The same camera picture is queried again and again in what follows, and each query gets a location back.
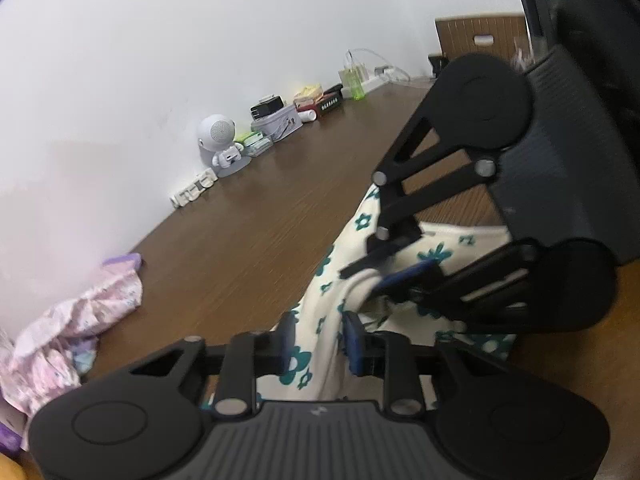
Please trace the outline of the yellow snack packet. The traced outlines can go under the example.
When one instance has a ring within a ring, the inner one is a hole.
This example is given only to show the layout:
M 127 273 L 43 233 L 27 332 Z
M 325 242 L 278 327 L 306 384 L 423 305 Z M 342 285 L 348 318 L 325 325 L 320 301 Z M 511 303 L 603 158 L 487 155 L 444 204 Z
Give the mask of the yellow snack packet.
M 302 108 L 314 105 L 323 96 L 321 84 L 308 84 L 299 90 L 293 98 L 293 104 L 296 108 Z

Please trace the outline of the white round robot toy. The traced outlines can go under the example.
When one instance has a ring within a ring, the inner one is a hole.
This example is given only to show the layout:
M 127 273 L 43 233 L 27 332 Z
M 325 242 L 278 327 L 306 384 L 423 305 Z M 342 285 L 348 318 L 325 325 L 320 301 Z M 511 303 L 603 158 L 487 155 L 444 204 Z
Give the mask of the white round robot toy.
M 198 145 L 212 155 L 212 168 L 218 178 L 236 174 L 252 161 L 243 154 L 244 146 L 235 141 L 235 133 L 234 121 L 221 114 L 206 117 L 198 126 Z

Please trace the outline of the green plastic cup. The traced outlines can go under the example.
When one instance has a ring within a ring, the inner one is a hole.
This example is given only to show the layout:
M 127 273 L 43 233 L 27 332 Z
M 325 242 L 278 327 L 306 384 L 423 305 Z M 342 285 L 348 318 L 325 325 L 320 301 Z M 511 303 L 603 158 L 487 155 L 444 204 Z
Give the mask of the green plastic cup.
M 347 50 L 345 53 L 343 75 L 352 99 L 362 100 L 366 96 L 362 84 L 367 79 L 367 71 L 364 65 L 354 57 L 351 50 Z

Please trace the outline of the white power strip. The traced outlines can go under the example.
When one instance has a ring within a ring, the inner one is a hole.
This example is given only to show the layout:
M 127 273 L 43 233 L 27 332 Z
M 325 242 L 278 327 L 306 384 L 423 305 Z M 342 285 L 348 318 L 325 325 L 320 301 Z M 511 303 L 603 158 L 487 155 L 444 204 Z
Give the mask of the white power strip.
M 363 91 L 370 93 L 386 84 L 399 84 L 406 86 L 411 81 L 411 76 L 399 67 L 382 65 L 373 70 L 366 70 L 366 78 L 361 83 Z

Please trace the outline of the pink patterned folded garment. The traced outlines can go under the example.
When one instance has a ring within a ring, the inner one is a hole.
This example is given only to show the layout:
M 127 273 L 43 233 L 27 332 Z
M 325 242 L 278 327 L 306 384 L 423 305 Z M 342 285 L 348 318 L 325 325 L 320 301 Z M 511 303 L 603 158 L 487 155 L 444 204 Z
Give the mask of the pink patterned folded garment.
M 102 264 L 91 286 L 45 310 L 15 339 L 1 335 L 1 393 L 27 417 L 80 386 L 101 334 L 137 310 L 143 285 L 136 252 Z

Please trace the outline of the white letter blocks ornament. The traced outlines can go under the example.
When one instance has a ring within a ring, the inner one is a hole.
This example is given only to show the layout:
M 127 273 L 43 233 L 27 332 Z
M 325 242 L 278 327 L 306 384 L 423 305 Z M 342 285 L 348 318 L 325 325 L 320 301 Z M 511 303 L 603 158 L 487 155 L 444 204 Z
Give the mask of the white letter blocks ornament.
M 218 177 L 213 169 L 205 169 L 185 188 L 182 188 L 169 197 L 171 205 L 174 206 L 175 209 L 179 209 L 195 202 L 209 188 L 212 188 L 217 180 Z

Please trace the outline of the green white packet stack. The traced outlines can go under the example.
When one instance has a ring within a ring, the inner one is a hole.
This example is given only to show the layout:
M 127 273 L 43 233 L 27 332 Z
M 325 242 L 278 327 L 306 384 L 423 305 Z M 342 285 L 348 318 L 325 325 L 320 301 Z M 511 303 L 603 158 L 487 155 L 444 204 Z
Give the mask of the green white packet stack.
M 239 133 L 235 136 L 235 142 L 242 145 L 242 154 L 251 158 L 255 158 L 273 147 L 270 137 L 265 136 L 261 131 Z

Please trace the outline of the black small device on tin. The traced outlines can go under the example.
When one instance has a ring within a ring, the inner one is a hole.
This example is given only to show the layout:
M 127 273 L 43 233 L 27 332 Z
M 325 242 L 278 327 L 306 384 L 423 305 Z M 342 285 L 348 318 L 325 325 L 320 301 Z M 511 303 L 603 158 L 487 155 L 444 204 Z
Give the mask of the black small device on tin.
M 277 113 L 277 111 L 282 110 L 283 107 L 284 102 L 277 94 L 264 96 L 257 104 L 250 108 L 250 116 L 252 116 L 254 120 L 257 120 Z

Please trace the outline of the cream cloth with teal flowers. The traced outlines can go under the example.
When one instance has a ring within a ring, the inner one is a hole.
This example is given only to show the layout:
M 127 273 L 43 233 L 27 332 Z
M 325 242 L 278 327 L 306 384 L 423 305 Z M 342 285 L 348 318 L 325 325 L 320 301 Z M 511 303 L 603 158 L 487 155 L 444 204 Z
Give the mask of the cream cloth with teal flowers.
M 498 359 L 505 359 L 513 344 L 511 335 L 465 335 L 458 322 L 428 308 L 404 304 L 370 293 L 382 278 L 421 262 L 436 262 L 454 273 L 488 252 L 510 242 L 503 226 L 450 226 L 423 222 L 416 243 L 394 255 L 382 270 L 365 270 L 348 280 L 341 268 L 363 256 L 380 213 L 378 188 L 369 186 L 354 215 L 320 261 L 302 298 L 292 307 L 295 342 L 288 371 L 264 376 L 256 384 L 256 401 L 334 401 L 382 399 L 382 384 L 374 377 L 357 378 L 348 370 L 342 348 L 342 315 L 356 312 L 369 332 L 400 333 L 415 344 L 461 341 Z

